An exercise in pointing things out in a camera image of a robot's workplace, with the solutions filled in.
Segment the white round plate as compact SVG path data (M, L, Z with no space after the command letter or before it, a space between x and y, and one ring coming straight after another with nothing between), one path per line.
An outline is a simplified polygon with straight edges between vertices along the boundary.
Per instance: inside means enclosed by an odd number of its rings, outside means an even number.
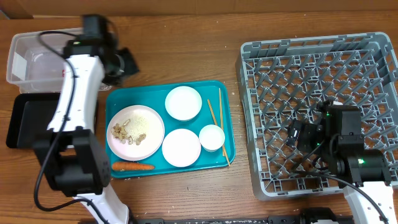
M122 144L113 138L111 128L131 119L129 128L134 134L146 133L146 139L139 146ZM165 126L160 115L148 106L128 106L117 112L108 123L106 140L110 150L121 159L139 161L153 155L162 144L165 136Z

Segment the white bowl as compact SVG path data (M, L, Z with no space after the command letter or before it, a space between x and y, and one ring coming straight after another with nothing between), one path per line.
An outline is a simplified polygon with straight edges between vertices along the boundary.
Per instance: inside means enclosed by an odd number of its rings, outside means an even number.
M189 86L178 86L172 89L165 98L166 111L179 121L193 119L200 112L202 104L199 92Z

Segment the small white cup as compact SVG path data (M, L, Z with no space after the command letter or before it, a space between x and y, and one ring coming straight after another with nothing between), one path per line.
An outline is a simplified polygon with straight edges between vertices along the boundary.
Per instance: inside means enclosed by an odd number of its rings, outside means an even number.
M215 152L223 146L225 135L219 126L209 124L201 129L199 140L200 144L206 151Z

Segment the wooden chopstick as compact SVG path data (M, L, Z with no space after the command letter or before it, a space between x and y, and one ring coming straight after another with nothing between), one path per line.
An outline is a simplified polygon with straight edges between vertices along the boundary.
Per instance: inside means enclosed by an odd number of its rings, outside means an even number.
M219 88L219 107L220 107L220 128L224 130L224 125L223 125L223 104L222 104L222 96L221 96L221 89ZM223 152L223 157L225 157L225 152L224 152L224 145L222 147L222 152Z
M217 123L217 120L216 120L216 118L215 118L215 114L214 114L214 111L213 111L213 108L212 108L212 105L211 105L211 102L210 102L209 99L207 99L207 103L208 103L208 107L209 107L209 109L210 109L210 113L211 113L211 117L212 117L212 119L213 119L214 125L218 126L218 123ZM227 155L227 153L226 153L226 149L225 149L224 144L222 145L222 152L223 152L223 156L225 157L225 159L226 159L226 161L227 161L227 164L228 164L228 167L229 167L231 164L230 164L228 155Z

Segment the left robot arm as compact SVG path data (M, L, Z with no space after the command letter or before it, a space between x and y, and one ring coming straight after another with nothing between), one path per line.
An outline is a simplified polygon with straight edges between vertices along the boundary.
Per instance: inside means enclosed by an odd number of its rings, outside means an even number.
M72 34L61 52L64 79L53 118L32 147L40 163L35 206L45 212L81 203L97 223L136 223L131 209L112 188L111 163L95 136L98 90L118 86L139 71L129 49L118 47L118 33L99 14L82 17L83 32Z

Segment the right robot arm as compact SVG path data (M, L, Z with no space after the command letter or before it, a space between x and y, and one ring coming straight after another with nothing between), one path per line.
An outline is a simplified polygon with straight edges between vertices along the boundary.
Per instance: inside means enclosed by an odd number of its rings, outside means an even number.
M392 176L384 154L365 148L360 109L328 100L316 110L317 124L292 120L286 144L304 152L304 160L315 154L327 165L310 172L294 164L291 171L337 181L355 223L397 223Z

